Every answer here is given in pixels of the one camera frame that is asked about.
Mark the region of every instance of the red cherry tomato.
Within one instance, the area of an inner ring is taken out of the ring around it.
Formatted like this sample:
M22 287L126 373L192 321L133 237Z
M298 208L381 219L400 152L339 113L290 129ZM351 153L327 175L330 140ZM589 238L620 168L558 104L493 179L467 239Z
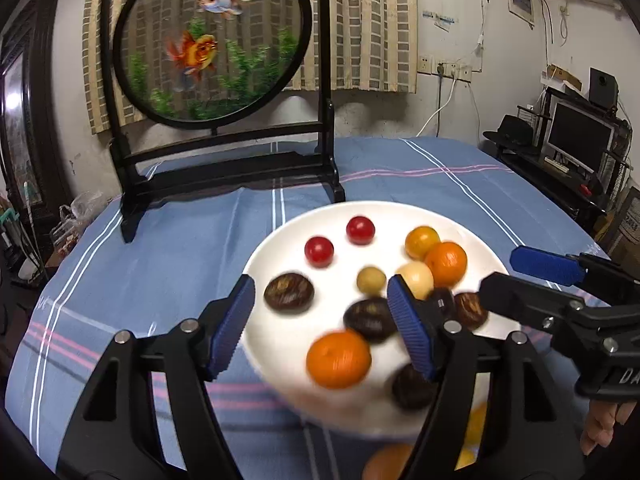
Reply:
M334 259L334 245L323 236L314 236L305 244L305 256L312 266L326 267Z
M367 245L376 235L376 227L366 216L354 216L347 224L347 236L352 244Z

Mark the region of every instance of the computer monitor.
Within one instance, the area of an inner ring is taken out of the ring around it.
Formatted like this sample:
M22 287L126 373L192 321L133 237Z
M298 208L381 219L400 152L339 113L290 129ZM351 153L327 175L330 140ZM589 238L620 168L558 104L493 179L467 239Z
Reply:
M598 173L602 155L611 146L613 126L588 113L558 102L545 142L572 163Z

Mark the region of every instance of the round decorative screen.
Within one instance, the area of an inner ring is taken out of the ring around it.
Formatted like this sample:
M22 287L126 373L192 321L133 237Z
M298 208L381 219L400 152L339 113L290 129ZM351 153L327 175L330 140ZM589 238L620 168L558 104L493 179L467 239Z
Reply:
M310 33L309 0L127 0L113 65L126 97L151 119L216 127L280 92Z

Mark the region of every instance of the round black frame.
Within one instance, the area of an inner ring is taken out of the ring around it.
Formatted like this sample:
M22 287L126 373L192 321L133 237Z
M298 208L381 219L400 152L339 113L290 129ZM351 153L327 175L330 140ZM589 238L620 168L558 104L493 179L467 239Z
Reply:
M134 105L138 110L145 114L149 119L152 119L157 123L166 124L167 126L179 128L181 130L205 130L208 128L215 129L219 126L225 126L226 124L235 123L236 121L244 119L254 112L257 112L265 104L276 97L276 95L279 94L291 80L291 78L294 76L294 74L302 64L302 61L306 54L306 49L309 45L309 41L311 40L311 30L313 27L313 10L311 7L311 0L298 0L298 5L300 6L301 11L301 27L300 38L298 39L298 47L287 69L267 93L255 100L253 103L248 104L244 108L240 108L239 110L236 110L235 112L222 117L208 120L177 120L158 114L155 110L153 110L153 108L151 108L143 100L138 98L129 84L129 78L127 78L126 72L124 70L120 52L122 50L122 36L124 32L124 26L135 3L136 0L127 0L122 7L122 10L120 11L118 21L116 22L111 46L111 63L113 64L113 71L115 72L116 79L118 80L118 84L120 85L120 89L132 105Z

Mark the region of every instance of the dark wooden door frame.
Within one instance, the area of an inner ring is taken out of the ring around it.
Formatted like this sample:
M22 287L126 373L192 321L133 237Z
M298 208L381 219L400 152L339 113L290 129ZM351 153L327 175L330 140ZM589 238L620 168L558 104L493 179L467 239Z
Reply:
M0 50L0 113L4 116L4 78L22 55L22 102L27 144L42 203L32 205L38 242L50 244L49 230L60 221L60 206L72 195L66 180L53 113L51 51L58 0L31 0L12 22L2 38ZM7 194L26 219L22 187L10 164L4 120L0 120L2 173Z

